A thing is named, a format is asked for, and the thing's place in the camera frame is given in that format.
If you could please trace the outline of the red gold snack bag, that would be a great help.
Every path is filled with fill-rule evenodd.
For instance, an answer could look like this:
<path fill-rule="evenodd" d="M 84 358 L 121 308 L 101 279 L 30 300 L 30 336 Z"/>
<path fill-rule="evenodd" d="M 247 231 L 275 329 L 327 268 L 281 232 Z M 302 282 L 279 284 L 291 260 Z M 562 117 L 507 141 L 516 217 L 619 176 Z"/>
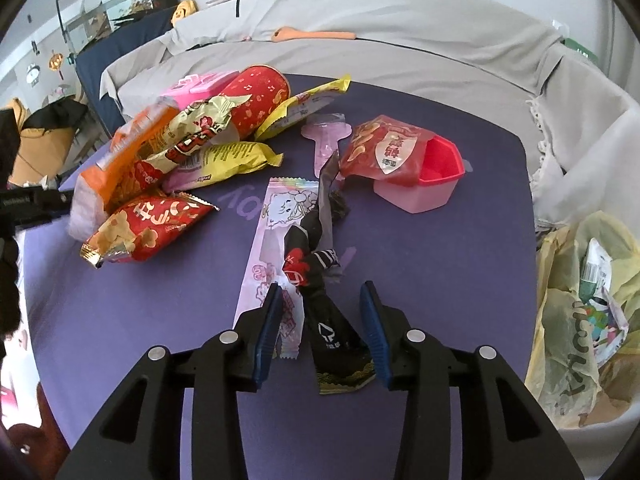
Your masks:
<path fill-rule="evenodd" d="M 96 269 L 107 262 L 142 262 L 218 210 L 185 192 L 142 194 L 111 214 L 82 244 L 79 255 Z"/>

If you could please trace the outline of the pink red plastic bowl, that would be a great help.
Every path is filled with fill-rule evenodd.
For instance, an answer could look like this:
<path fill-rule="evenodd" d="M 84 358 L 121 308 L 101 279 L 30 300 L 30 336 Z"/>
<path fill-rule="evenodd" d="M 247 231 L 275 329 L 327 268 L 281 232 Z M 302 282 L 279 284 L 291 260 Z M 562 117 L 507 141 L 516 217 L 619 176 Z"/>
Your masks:
<path fill-rule="evenodd" d="M 465 166 L 457 145 L 435 134 L 426 142 L 416 185 L 375 182 L 373 191 L 409 214 L 422 214 L 445 206 L 464 175 Z"/>

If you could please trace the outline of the pink plastic box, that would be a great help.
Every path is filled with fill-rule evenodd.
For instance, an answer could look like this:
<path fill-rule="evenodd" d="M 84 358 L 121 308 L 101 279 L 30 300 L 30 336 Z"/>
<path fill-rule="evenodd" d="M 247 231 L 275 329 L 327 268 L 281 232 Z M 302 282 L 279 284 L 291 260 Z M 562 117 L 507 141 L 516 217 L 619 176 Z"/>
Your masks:
<path fill-rule="evenodd" d="M 208 101 L 212 96 L 218 96 L 239 73 L 238 70 L 225 70 L 204 75 L 191 74 L 164 90 L 160 97 L 174 102 L 179 110 L 184 110 L 194 102 Z"/>

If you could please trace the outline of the orange snack bag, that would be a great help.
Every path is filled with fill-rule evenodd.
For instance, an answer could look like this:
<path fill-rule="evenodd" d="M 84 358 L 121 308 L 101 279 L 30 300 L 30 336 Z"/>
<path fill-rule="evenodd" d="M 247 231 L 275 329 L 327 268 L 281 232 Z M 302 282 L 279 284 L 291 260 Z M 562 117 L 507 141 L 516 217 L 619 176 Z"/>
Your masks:
<path fill-rule="evenodd" d="M 140 150 L 161 134 L 178 114 L 178 108 L 167 101 L 145 107 L 116 130 L 106 153 L 81 171 L 75 183 L 67 227 L 74 240 L 88 240 L 107 219 L 117 185 L 138 159 Z"/>

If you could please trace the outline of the orange cloth on sofa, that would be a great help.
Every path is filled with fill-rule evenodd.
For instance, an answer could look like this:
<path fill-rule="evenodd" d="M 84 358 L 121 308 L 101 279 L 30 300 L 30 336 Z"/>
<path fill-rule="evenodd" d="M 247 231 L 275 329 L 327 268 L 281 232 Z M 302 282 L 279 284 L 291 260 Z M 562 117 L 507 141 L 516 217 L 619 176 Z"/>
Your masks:
<path fill-rule="evenodd" d="M 353 32 L 305 32 L 293 27 L 280 27 L 271 35 L 273 42 L 299 39 L 355 40 L 356 38 L 357 36 Z"/>

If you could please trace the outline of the red patterned cylinder can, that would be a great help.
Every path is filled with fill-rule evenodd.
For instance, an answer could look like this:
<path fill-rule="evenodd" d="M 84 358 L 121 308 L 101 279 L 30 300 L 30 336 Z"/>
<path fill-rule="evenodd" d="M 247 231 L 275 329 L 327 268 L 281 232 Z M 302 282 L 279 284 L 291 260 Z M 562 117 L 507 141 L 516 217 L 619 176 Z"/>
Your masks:
<path fill-rule="evenodd" d="M 241 140 L 248 138 L 267 117 L 291 96 L 288 80 L 268 65 L 252 65 L 242 70 L 220 92 L 228 98 L 250 98 L 231 112 L 231 123 Z"/>

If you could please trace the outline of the purple table mat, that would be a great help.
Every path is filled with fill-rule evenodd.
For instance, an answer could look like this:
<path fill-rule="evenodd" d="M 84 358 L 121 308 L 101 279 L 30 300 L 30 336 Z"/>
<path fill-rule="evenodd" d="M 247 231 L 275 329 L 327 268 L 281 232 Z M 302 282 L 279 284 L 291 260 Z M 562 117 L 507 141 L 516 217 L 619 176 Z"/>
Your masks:
<path fill-rule="evenodd" d="M 353 84 L 333 105 L 352 124 L 386 115 L 457 144 L 471 170 L 442 208 L 407 214 L 350 179 L 348 216 L 334 230 L 343 275 L 329 294 L 359 326 L 360 287 L 447 346 L 495 347 L 524 374 L 536 307 L 532 201 L 514 134 L 432 101 Z M 198 348 L 233 324 L 266 188 L 311 178 L 314 148 L 296 129 L 272 142 L 279 168 L 201 189 L 211 214 L 145 262 L 94 268 L 64 221 L 29 230 L 22 251 L 28 325 L 40 382 L 68 443 L 75 443 L 134 363 L 161 344 Z M 393 477 L 405 395 L 371 382 L 322 396 L 308 347 L 272 364 L 265 385 L 239 398 L 253 479 Z"/>

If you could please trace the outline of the yellow red snack wrapper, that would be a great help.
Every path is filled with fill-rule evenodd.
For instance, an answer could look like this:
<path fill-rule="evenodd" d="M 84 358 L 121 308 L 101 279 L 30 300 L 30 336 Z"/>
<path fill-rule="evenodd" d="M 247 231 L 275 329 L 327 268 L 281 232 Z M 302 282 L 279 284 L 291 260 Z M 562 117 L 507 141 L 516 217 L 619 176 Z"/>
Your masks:
<path fill-rule="evenodd" d="M 278 136 L 284 130 L 332 104 L 348 91 L 351 83 L 352 77 L 345 75 L 283 101 L 256 129 L 254 139 L 265 141 Z"/>

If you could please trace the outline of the yellow pink snack packet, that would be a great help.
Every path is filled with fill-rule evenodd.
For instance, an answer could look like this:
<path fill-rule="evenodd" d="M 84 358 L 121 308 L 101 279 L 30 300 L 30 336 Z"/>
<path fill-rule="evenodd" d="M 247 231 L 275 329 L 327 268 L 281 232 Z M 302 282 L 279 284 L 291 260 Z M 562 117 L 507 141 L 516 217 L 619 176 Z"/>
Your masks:
<path fill-rule="evenodd" d="M 237 174 L 251 174 L 267 167 L 280 167 L 283 155 L 267 144 L 238 141 L 211 145 L 188 158 L 163 180 L 165 193 L 204 188 Z"/>

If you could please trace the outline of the pink plastic spoon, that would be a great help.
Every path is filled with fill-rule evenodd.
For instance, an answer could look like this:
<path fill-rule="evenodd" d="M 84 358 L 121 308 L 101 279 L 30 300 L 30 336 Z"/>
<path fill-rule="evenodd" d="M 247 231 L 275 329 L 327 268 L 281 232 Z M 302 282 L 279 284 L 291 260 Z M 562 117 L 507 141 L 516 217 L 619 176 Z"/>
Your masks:
<path fill-rule="evenodd" d="M 314 114 L 307 119 L 300 134 L 314 142 L 314 175 L 318 178 L 323 166 L 338 150 L 341 140 L 352 135 L 352 126 L 341 113 Z"/>

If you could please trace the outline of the red quail egg pouch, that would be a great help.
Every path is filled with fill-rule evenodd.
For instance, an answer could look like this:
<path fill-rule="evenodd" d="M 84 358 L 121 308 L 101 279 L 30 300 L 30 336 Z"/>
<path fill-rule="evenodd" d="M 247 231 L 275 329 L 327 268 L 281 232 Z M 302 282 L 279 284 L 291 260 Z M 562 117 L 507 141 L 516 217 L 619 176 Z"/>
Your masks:
<path fill-rule="evenodd" d="M 340 161 L 344 178 L 363 177 L 401 186 L 417 185 L 431 130 L 385 115 L 359 125 Z"/>

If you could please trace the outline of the cream red noodle packet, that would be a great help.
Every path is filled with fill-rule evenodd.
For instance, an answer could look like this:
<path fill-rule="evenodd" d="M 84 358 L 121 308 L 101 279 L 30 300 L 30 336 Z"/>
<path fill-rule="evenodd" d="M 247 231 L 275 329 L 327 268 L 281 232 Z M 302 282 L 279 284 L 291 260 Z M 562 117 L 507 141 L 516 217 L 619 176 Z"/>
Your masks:
<path fill-rule="evenodd" d="M 160 183 L 172 171 L 207 145 L 240 140 L 232 113 L 250 100 L 245 96 L 213 96 L 190 105 L 168 125 L 171 142 L 158 153 L 134 164 L 134 182 L 141 191 Z"/>

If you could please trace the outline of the glass display cabinet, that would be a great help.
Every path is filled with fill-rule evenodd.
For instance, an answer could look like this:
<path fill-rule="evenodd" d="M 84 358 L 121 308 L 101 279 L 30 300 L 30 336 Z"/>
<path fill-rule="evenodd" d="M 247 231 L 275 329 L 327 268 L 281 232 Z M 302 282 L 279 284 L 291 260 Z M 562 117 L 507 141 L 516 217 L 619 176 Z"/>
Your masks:
<path fill-rule="evenodd" d="M 117 29 L 171 8 L 178 0 L 55 0 L 58 27 L 75 55 Z"/>

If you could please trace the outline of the pink cartoon candy wrapper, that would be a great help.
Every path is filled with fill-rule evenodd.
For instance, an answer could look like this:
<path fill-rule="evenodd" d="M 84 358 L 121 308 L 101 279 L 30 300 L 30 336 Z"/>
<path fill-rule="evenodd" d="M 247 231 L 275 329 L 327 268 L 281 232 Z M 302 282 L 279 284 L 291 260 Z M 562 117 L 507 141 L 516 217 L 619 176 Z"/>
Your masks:
<path fill-rule="evenodd" d="M 235 314 L 241 315 L 262 306 L 271 284 L 281 287 L 284 306 L 274 350 L 280 359 L 298 357 L 305 321 L 303 298 L 282 271 L 284 238 L 317 203 L 318 187 L 302 178 L 269 180 L 236 304 Z"/>

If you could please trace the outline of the grey covered sofa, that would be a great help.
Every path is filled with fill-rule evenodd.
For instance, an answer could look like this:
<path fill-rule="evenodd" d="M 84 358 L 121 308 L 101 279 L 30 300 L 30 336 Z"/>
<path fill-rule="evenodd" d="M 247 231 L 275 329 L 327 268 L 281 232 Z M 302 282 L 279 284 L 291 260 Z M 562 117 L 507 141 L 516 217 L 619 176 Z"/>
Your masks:
<path fill-rule="evenodd" d="M 125 117 L 191 74 L 252 64 L 422 96 L 515 134 L 536 218 L 639 227 L 639 105 L 551 26 L 491 0 L 241 0 L 210 6 L 103 71 Z M 355 40 L 273 42 L 280 27 Z"/>

